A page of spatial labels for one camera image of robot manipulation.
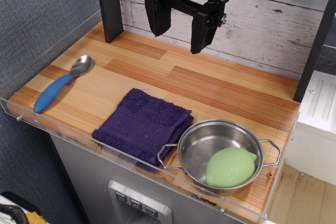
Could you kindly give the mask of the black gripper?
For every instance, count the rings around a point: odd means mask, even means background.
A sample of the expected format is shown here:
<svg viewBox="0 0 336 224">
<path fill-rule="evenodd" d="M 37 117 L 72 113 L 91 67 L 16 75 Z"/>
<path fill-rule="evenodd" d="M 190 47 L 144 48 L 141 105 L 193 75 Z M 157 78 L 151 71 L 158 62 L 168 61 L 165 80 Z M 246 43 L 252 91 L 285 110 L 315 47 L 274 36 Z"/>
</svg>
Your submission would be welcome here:
<svg viewBox="0 0 336 224">
<path fill-rule="evenodd" d="M 193 16 L 191 53 L 198 54 L 213 41 L 225 23 L 229 0 L 144 0 L 151 32 L 160 36 L 171 27 L 171 9 Z"/>
</svg>

